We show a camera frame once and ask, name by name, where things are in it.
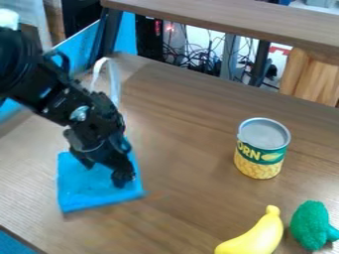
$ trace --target wooden tabletop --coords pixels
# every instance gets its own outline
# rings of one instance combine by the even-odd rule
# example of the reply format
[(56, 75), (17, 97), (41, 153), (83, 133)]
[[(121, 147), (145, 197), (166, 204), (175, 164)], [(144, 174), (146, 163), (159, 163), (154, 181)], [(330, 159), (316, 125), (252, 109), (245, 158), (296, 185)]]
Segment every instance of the wooden tabletop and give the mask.
[[(307, 199), (323, 201), (339, 227), (337, 109), (164, 63), (117, 60), (128, 78), (121, 111), (149, 196), (62, 216), (56, 156), (66, 142), (60, 127), (26, 115), (0, 132), (1, 225), (63, 254), (213, 253), (250, 229), (268, 204), (282, 210), (288, 226)], [(238, 124), (254, 116), (276, 119), (292, 134), (282, 172), (268, 181), (233, 165)], [(339, 244), (333, 248), (319, 253), (339, 253)], [(276, 253), (306, 252), (286, 231)]]
[(339, 63), (339, 16), (254, 0), (101, 0), (104, 7), (299, 47)]

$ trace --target metal can rim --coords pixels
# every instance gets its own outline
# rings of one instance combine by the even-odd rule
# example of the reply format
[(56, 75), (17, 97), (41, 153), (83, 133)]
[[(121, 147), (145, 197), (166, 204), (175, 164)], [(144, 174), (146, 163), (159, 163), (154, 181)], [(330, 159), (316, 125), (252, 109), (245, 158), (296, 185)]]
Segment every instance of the metal can rim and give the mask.
[(281, 148), (284, 148), (286, 146), (288, 146), (288, 144), (290, 143), (290, 140), (291, 140), (291, 135), (290, 135), (290, 132), (289, 130), (283, 125), (281, 124), (280, 122), (276, 121), (276, 120), (273, 120), (271, 118), (266, 118), (266, 117), (253, 117), (253, 118), (249, 118), (245, 121), (243, 121), (240, 125), (239, 125), (239, 128), (238, 128), (238, 139), (245, 142), (244, 140), (241, 139), (241, 131), (242, 129), (249, 123), (249, 122), (253, 122), (253, 121), (258, 121), (258, 120), (265, 120), (265, 121), (269, 121), (269, 122), (272, 122), (274, 124), (277, 124), (278, 126), (280, 126), (284, 131), (285, 131), (285, 134), (286, 134), (286, 141), (284, 142), (283, 145), (279, 146), (279, 147), (276, 147), (276, 148), (265, 148), (265, 147), (259, 147), (259, 146), (256, 146), (256, 145), (253, 145), (249, 142), (251, 146), (254, 146), (256, 148), (259, 148), (259, 149), (264, 149), (264, 150), (277, 150), (277, 149), (281, 149)]

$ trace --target wooden table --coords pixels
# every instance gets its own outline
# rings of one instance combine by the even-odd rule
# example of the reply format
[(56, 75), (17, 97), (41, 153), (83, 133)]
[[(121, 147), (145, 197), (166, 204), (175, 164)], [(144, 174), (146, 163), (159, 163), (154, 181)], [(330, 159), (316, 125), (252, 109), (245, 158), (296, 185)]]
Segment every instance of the wooden table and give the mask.
[[(266, 205), (281, 208), (287, 227), (307, 199), (325, 202), (339, 227), (338, 110), (164, 63), (117, 60), (128, 78), (121, 111), (149, 196), (62, 216), (55, 180), (57, 152), (67, 148), (61, 128), (26, 115), (0, 132), (1, 225), (62, 254), (213, 253), (251, 228)], [(272, 180), (252, 180), (233, 165), (238, 124), (253, 116), (274, 118), (292, 134)], [(339, 253), (339, 244), (333, 248), (327, 253)], [(286, 232), (276, 253), (306, 252)]]

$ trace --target can lid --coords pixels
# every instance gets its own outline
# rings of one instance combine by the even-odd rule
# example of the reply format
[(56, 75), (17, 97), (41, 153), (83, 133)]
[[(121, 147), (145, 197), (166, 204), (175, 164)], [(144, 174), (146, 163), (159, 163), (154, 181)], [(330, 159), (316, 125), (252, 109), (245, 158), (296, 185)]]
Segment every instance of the can lid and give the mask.
[(267, 150), (280, 149), (290, 142), (290, 133), (280, 122), (257, 117), (239, 126), (238, 138), (254, 147)]

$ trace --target blue wall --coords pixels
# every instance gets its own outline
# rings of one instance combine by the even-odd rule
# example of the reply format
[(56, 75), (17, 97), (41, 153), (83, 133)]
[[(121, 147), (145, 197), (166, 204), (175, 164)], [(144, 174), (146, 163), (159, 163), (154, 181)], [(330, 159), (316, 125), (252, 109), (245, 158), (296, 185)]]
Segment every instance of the blue wall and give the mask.
[[(71, 75), (83, 72), (86, 69), (98, 25), (99, 23), (96, 22), (56, 46), (58, 51), (65, 53), (69, 57)], [(135, 15), (124, 13), (115, 51), (135, 54), (137, 52), (135, 31)], [(0, 107), (0, 123), (20, 111), (21, 108), (16, 102), (7, 99), (4, 105)]]

